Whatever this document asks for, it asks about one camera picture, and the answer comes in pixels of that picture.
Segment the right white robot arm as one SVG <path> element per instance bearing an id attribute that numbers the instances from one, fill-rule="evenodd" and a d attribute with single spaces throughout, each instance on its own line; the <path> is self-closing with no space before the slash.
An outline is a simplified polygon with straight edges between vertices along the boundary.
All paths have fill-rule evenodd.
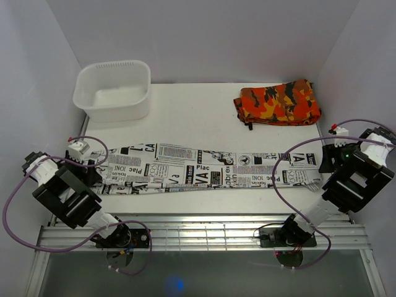
<path id="1" fill-rule="evenodd" d="M 333 212 L 357 213 L 394 177 L 386 159 L 395 147 L 395 134 L 384 127 L 365 130 L 359 141 L 346 143 L 348 131 L 336 127 L 334 142 L 323 146 L 320 173 L 330 174 L 323 194 L 307 209 L 291 214 L 280 228 L 279 237 L 287 246 L 305 246 L 315 229 Z"/>

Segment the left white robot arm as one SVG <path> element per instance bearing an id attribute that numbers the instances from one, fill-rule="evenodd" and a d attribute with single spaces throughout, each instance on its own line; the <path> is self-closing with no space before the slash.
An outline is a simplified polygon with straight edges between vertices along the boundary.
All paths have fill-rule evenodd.
<path id="1" fill-rule="evenodd" d="M 103 228 L 91 241 L 103 248 L 124 248 L 131 243 L 127 225 L 112 226 L 119 220 L 106 213 L 92 187 L 102 181 L 93 167 L 83 168 L 47 159 L 43 152 L 32 152 L 22 165 L 24 174 L 37 182 L 32 195 L 68 227 Z"/>

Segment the newspaper print trousers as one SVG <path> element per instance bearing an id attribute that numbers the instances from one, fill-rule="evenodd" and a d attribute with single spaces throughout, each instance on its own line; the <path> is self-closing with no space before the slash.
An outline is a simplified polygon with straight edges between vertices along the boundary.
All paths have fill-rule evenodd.
<path id="1" fill-rule="evenodd" d="M 305 187 L 319 189 L 322 176 L 313 153 L 235 153 L 173 144 L 138 144 L 93 151 L 100 195 L 159 194 L 214 189 Z"/>

